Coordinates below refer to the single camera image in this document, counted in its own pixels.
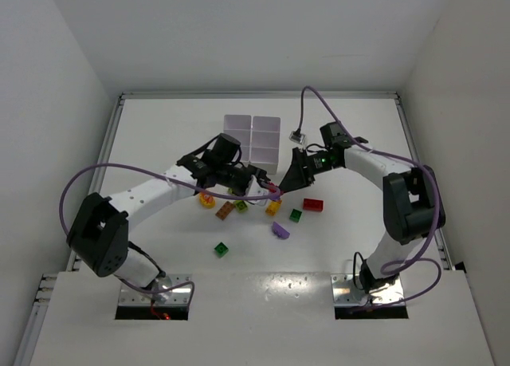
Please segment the red rectangular lego brick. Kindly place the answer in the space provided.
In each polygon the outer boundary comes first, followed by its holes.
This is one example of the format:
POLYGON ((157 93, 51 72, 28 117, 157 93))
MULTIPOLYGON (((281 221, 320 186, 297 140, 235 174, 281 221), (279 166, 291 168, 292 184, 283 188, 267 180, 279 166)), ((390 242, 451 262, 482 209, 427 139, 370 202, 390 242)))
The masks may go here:
POLYGON ((303 199, 303 209, 306 211, 322 212, 324 210, 324 201, 321 199, 303 199))

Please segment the lime green square lego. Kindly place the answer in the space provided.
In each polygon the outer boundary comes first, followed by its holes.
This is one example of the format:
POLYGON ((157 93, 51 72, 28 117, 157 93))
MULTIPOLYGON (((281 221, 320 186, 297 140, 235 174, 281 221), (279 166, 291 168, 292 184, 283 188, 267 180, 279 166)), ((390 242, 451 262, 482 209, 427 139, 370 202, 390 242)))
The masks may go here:
POLYGON ((248 206, 243 200, 236 200, 233 204, 239 213, 245 213, 248 210, 248 206))

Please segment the dark green square lego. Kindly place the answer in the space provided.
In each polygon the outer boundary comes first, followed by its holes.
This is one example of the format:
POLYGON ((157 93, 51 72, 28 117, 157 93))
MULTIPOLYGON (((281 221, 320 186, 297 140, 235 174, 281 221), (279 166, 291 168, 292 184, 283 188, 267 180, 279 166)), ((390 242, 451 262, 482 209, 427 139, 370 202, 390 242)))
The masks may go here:
POLYGON ((297 210, 297 209, 292 209, 292 211, 289 215, 289 219, 292 222, 298 223, 301 219, 301 216, 302 216, 302 211, 297 210))

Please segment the brown lego plate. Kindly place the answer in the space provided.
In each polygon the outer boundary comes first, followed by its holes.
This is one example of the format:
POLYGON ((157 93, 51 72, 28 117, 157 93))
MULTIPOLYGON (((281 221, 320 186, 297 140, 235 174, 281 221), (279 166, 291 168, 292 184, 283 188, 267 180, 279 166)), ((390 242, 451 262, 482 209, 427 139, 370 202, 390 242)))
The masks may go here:
POLYGON ((235 206, 230 201, 226 201, 216 212, 215 216, 224 221, 230 213, 235 209, 235 206))

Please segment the yellow lego brick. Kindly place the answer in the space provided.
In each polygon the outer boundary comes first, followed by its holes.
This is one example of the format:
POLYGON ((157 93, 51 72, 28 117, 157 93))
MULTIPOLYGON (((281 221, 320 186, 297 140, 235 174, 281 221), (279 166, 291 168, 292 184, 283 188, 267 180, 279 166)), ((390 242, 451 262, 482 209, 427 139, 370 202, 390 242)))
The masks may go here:
POLYGON ((268 216, 274 217, 277 214, 277 212, 280 210, 281 204, 282 204, 282 200, 281 199, 272 200, 269 203, 269 205, 266 207, 265 213, 268 216))

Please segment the orange printed round lego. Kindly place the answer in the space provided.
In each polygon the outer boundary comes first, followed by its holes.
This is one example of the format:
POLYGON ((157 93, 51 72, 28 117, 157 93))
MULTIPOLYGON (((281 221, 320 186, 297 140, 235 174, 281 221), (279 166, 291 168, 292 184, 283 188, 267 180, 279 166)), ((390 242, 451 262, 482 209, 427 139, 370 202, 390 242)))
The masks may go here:
POLYGON ((203 207, 207 209, 215 207, 216 204, 215 198, 212 195, 208 195, 203 192, 198 194, 198 201, 203 207))

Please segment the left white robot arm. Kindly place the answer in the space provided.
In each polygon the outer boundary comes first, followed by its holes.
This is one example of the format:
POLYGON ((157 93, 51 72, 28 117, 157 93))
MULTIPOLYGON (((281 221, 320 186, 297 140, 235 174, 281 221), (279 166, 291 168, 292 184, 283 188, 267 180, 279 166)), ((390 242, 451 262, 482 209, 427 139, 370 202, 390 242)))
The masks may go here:
POLYGON ((114 276, 146 295, 171 291, 166 274, 146 252, 130 241, 131 231, 162 209, 184 199, 209 194, 220 185, 227 200, 264 203, 270 180, 265 170, 240 161, 241 144, 221 133, 181 157, 164 173, 126 191, 87 195, 67 233, 66 242, 97 277, 114 276))

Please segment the purple arch lego with red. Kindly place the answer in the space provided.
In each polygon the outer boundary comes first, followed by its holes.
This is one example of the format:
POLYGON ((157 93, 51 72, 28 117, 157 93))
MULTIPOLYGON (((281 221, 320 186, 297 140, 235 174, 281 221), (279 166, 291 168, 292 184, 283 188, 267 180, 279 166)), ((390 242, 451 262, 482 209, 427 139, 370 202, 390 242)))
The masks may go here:
POLYGON ((278 186, 276 186, 275 184, 270 183, 268 185, 267 189, 269 191, 269 199, 271 201, 278 202, 278 201, 281 200, 282 191, 280 190, 280 188, 278 186))

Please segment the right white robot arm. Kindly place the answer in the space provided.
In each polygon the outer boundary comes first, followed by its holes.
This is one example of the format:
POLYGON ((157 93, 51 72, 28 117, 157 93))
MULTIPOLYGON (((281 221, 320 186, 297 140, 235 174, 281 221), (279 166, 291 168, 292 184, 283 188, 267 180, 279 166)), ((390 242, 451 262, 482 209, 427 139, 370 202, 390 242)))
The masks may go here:
POLYGON ((316 176, 337 168, 369 180, 382 192, 385 232, 375 251, 363 259, 355 280, 369 293, 392 282, 425 253, 436 230, 445 225, 445 211, 434 171, 413 160, 368 146, 339 124, 320 128, 323 150, 309 154, 295 148, 289 169, 279 184, 284 193, 311 186, 316 176))

